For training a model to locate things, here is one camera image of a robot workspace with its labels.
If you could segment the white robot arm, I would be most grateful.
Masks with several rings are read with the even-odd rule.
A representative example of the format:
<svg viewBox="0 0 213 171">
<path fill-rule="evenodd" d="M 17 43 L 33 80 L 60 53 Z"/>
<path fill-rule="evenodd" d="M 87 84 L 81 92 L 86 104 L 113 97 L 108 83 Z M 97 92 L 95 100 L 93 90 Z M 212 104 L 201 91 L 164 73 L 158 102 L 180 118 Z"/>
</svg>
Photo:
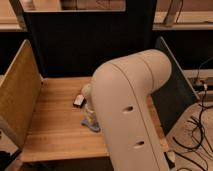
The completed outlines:
<svg viewBox="0 0 213 171">
<path fill-rule="evenodd" d="M 100 65 L 90 95 L 114 171 L 169 171 L 147 97 L 170 78 L 169 58 L 145 50 Z"/>
</svg>

